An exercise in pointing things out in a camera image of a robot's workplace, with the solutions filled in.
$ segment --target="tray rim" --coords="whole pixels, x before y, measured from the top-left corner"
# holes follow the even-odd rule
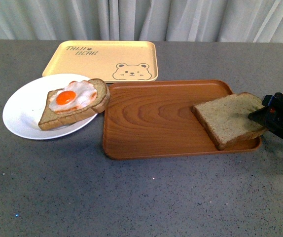
[[[64,44],[66,43],[70,43],[70,42],[84,42],[84,43],[99,43],[99,44],[142,44],[142,43],[147,43],[147,44],[150,44],[151,47],[152,47],[152,50],[153,50],[153,54],[154,54],[154,57],[153,57],[153,61],[154,61],[154,71],[155,71],[155,76],[154,78],[152,79],[149,79],[147,81],[130,81],[130,82],[150,82],[150,81],[155,81],[158,79],[158,76],[159,76],[159,70],[158,70],[158,60],[157,60],[157,51],[156,51],[156,45],[151,42],[151,41],[146,41],[146,40],[139,40],[139,41],[129,41],[129,40],[66,40],[66,41],[63,41],[61,42],[55,52],[53,53],[52,57],[50,58],[50,60],[48,61],[45,69],[43,70],[42,72],[42,77],[45,77],[45,76],[50,76],[50,75],[55,75],[55,74],[61,74],[61,73],[55,73],[55,74],[49,74],[48,71],[50,70],[50,66],[51,66],[51,63],[53,63],[53,60],[55,60],[60,50],[61,47],[63,47]],[[104,80],[105,83],[126,83],[128,81],[116,81],[116,80]]]
[[[229,84],[227,84],[226,82],[219,80],[219,79],[193,79],[193,80],[169,80],[169,81],[143,81],[140,83],[134,83],[134,82],[123,82],[123,83],[116,83],[116,84],[112,84],[109,86],[110,92],[114,89],[116,89],[117,87],[121,87],[121,88],[130,88],[130,87],[140,87],[140,86],[153,86],[154,85],[158,85],[160,86],[160,84],[169,84],[169,85],[176,85],[176,84],[180,84],[180,85],[184,85],[184,84],[208,84],[208,83],[220,83],[223,84],[226,89],[234,94],[233,90],[231,89],[231,87],[229,86]],[[108,108],[105,110],[105,119],[104,119],[104,126],[103,126],[103,142],[102,142],[102,147],[103,147],[103,151],[104,153],[113,160],[134,160],[134,159],[147,159],[147,158],[173,158],[173,157],[186,157],[186,156],[202,156],[202,155],[221,155],[221,154],[233,154],[233,153],[248,153],[248,152],[254,152],[256,150],[258,150],[261,145],[262,145],[262,138],[257,137],[255,138],[256,140],[256,146],[250,149],[241,149],[241,150],[225,150],[225,151],[220,151],[220,150],[216,150],[216,151],[206,151],[206,152],[196,152],[196,153],[184,153],[184,154],[167,154],[167,155],[147,155],[147,156],[135,156],[135,157],[129,157],[129,158],[117,158],[114,157],[114,155],[106,149],[106,126],[107,126],[107,116],[108,113]]]

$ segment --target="egg yolk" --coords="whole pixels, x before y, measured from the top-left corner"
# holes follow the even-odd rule
[[[76,93],[72,90],[66,90],[60,93],[56,98],[56,103],[58,105],[65,105],[76,98]]]

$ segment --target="egg white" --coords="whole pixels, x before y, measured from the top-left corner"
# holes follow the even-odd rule
[[[71,90],[76,93],[76,97],[67,104],[58,105],[56,102],[57,96],[63,91]],[[97,90],[93,84],[86,80],[83,81],[72,81],[64,89],[59,90],[56,94],[51,96],[49,99],[49,108],[56,114],[70,113],[75,110],[80,110],[89,104],[91,104],[97,95]]]

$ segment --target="white plate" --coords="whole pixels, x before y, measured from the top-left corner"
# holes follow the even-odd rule
[[[62,137],[75,132],[94,117],[62,126],[53,130],[43,131],[38,127],[50,90],[64,88],[71,81],[88,80],[88,77],[76,74],[56,74],[42,77],[18,89],[4,106],[2,119],[4,125],[14,134],[35,140]]]

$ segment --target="yellow tray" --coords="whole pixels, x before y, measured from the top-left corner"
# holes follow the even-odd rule
[[[70,40],[61,43],[43,76],[73,73],[106,83],[158,78],[155,45],[148,41]]]

